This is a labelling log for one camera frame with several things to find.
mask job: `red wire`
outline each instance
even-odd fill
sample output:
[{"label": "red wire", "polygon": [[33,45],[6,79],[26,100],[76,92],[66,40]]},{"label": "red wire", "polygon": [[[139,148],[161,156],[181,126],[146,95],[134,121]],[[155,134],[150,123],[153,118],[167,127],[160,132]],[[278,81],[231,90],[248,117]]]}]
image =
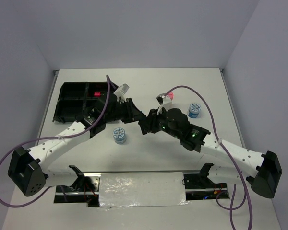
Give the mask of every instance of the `red wire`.
[{"label": "red wire", "polygon": [[221,189],[220,189],[218,192],[221,192],[221,191],[222,191],[222,188],[223,188],[222,183],[220,183],[220,186],[221,186]]},{"label": "red wire", "polygon": [[89,190],[91,190],[91,192],[94,194],[94,196],[97,196],[94,191],[86,184],[86,186],[89,188]]}]

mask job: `white cable clip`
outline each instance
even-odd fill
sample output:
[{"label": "white cable clip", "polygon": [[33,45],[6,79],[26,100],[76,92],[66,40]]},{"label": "white cable clip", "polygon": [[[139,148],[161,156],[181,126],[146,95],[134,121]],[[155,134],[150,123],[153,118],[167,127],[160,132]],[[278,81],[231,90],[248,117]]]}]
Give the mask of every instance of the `white cable clip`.
[{"label": "white cable clip", "polygon": [[219,140],[217,140],[217,146],[219,147],[220,146],[220,144],[222,143],[222,138],[219,138]]},{"label": "white cable clip", "polygon": [[128,89],[129,89],[129,86],[127,84],[123,84],[114,91],[113,94],[116,95],[118,102],[119,101],[122,101],[122,102],[126,101],[125,93],[128,91]]},{"label": "white cable clip", "polygon": [[162,113],[162,108],[165,108],[165,110],[169,110],[172,106],[172,100],[170,99],[170,97],[168,95],[159,95],[157,97],[158,98],[161,98],[161,100],[159,101],[160,105],[159,108],[158,108],[158,111],[157,111],[157,114],[161,114]]},{"label": "white cable clip", "polygon": [[57,135],[57,137],[58,137],[58,140],[62,140],[64,144],[67,145],[66,140],[63,138],[63,136]]}]

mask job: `blue container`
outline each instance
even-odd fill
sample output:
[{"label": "blue container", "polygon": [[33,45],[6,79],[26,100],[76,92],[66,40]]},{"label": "blue container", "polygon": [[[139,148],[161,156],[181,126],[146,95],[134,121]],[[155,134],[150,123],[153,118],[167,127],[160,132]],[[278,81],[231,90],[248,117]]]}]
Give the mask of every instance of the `blue container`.
[{"label": "blue container", "polygon": [[117,144],[123,144],[126,141],[126,132],[123,128],[116,128],[113,130],[114,141]]},{"label": "blue container", "polygon": [[191,103],[191,105],[189,106],[189,110],[188,110],[188,116],[190,118],[197,118],[197,116],[199,115],[200,111],[201,111],[201,105],[193,102]]}]

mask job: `white table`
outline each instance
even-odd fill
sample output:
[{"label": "white table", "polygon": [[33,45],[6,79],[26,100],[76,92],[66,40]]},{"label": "white table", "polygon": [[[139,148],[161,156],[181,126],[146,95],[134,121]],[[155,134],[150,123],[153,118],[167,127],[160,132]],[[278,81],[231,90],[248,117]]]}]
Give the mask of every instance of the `white table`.
[{"label": "white table", "polygon": [[[106,81],[108,74],[117,85],[130,86],[127,97],[148,114],[157,108],[156,96],[177,85],[188,85],[197,90],[210,105],[218,134],[241,146],[238,129],[230,107],[227,92],[219,69],[61,69],[56,79],[48,110],[42,125],[41,136],[53,136],[69,124],[54,124],[54,115],[60,88],[64,82]],[[198,118],[190,122],[212,130],[208,110],[200,99],[187,89],[174,91],[173,107],[186,112],[191,102],[202,104]],[[125,145],[113,141],[116,127],[126,130]],[[142,136],[137,123],[107,124],[106,130],[93,139],[78,145],[57,159],[51,167],[76,165],[82,171],[141,171],[141,170],[196,170],[205,162],[226,164],[213,157],[184,149],[178,140],[165,133]],[[250,190],[253,206],[254,230],[279,230],[280,226],[271,200],[258,196]],[[238,186],[235,204],[243,198]],[[18,188],[12,196],[12,204],[25,203]],[[175,207],[88,208],[85,204],[53,204],[54,188],[34,204],[18,209],[10,208],[3,226],[5,230],[23,229],[231,229],[229,212],[221,209],[215,200],[192,201],[191,204]],[[221,200],[229,206],[229,200]],[[248,208],[234,212],[237,229],[247,229]]]}]

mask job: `white surface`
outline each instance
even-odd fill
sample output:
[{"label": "white surface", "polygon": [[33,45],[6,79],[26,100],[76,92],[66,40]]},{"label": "white surface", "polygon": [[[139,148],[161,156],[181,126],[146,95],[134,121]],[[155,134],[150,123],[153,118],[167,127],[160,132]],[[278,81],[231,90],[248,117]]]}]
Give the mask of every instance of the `white surface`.
[{"label": "white surface", "polygon": [[112,173],[100,177],[101,207],[185,205],[182,172]]},{"label": "white surface", "polygon": [[[130,86],[127,97],[148,114],[157,108],[156,96],[177,85],[189,85],[196,89],[211,106],[215,115],[219,136],[241,146],[237,127],[229,105],[219,69],[61,69],[50,101],[41,136],[55,135],[66,129],[68,124],[54,124],[52,118],[60,88],[70,81],[105,81],[108,74],[118,85]],[[200,101],[186,89],[174,91],[173,107],[183,111],[193,101]],[[207,108],[202,107],[198,118],[190,121],[212,130]],[[122,126],[128,139],[123,145],[113,141],[112,131]],[[126,170],[195,170],[205,162],[216,162],[214,157],[203,156],[184,149],[178,140],[165,133],[142,136],[137,123],[107,124],[106,130],[92,140],[77,146],[55,161],[52,167],[74,164],[83,171],[126,171]],[[253,229],[279,230],[272,202],[250,191],[254,224]],[[86,208],[84,204],[53,204],[54,189],[50,189],[39,201],[22,208],[9,209],[4,229],[23,230],[27,226],[38,229],[230,229],[228,212],[217,206],[214,200],[193,201],[178,207],[134,207],[134,208]],[[237,205],[243,199],[238,186]],[[12,203],[30,200],[18,189]],[[229,200],[222,200],[229,206]],[[234,213],[238,229],[248,225],[247,206]]]},{"label": "white surface", "polygon": [[13,0],[52,69],[223,67],[259,0]]}]

